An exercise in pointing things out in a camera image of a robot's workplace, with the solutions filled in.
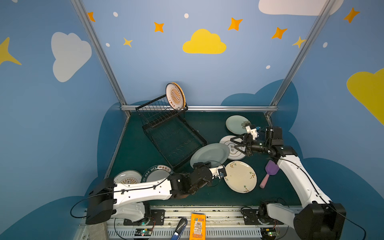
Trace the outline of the large plain green plate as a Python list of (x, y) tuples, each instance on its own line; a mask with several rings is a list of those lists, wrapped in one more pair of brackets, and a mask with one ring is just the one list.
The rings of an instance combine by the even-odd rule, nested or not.
[(190, 165), (196, 163), (211, 163), (211, 167), (222, 165), (230, 155), (230, 148), (225, 144), (209, 144), (197, 150), (191, 157)]

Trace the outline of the yellow woven wicker plate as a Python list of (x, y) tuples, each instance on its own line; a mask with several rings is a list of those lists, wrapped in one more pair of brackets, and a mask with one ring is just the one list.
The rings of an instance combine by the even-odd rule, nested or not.
[(179, 91), (180, 91), (180, 93), (181, 93), (181, 96), (182, 96), (182, 99), (183, 99), (183, 107), (182, 107), (182, 110), (183, 109), (185, 109), (185, 107), (186, 107), (186, 97), (185, 97), (185, 94), (184, 94), (184, 92), (183, 92), (183, 90), (182, 90), (182, 88), (177, 84), (177, 83), (174, 83), (173, 82), (173, 84), (175, 85), (175, 86), (177, 86), (177, 88), (179, 89)]

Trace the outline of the white plate orange sunburst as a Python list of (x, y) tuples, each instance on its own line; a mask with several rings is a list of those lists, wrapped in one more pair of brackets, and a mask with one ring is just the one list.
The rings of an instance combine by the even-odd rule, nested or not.
[(184, 108), (184, 97), (180, 88), (174, 84), (169, 83), (166, 86), (166, 98), (170, 106), (174, 110), (182, 110)]

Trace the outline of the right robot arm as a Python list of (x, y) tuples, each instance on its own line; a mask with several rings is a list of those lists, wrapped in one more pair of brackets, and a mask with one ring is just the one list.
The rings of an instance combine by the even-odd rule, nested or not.
[(258, 220), (268, 224), (274, 220), (293, 228), (302, 240), (338, 240), (342, 235), (346, 210), (318, 187), (301, 163), (297, 152), (286, 146), (280, 127), (267, 127), (265, 140), (259, 140), (257, 127), (247, 126), (244, 134), (231, 138), (234, 148), (250, 157), (253, 153), (268, 154), (283, 171), (295, 189), (302, 210), (295, 213), (278, 203), (263, 202), (258, 209)]

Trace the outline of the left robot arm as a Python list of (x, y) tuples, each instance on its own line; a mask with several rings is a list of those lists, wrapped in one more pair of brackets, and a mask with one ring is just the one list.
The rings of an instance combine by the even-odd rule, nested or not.
[(211, 164), (195, 164), (189, 174), (170, 174), (161, 180), (139, 183), (115, 183), (113, 178), (104, 179), (90, 193), (86, 224), (95, 225), (111, 218), (128, 219), (138, 222), (149, 218), (150, 209), (144, 202), (152, 200), (184, 199), (194, 195), (213, 179), (224, 178), (225, 167), (211, 168)]

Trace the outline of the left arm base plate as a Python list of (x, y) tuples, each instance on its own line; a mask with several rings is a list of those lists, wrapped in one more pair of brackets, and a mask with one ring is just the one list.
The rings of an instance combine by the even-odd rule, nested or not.
[(146, 212), (143, 219), (132, 222), (131, 220), (124, 219), (124, 226), (163, 226), (165, 220), (164, 209), (154, 209)]

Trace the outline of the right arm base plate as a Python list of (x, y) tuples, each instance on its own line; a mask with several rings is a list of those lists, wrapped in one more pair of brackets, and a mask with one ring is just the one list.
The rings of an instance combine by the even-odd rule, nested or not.
[(283, 225), (282, 222), (270, 218), (265, 210), (245, 207), (240, 209), (240, 213), (243, 215), (245, 225)]

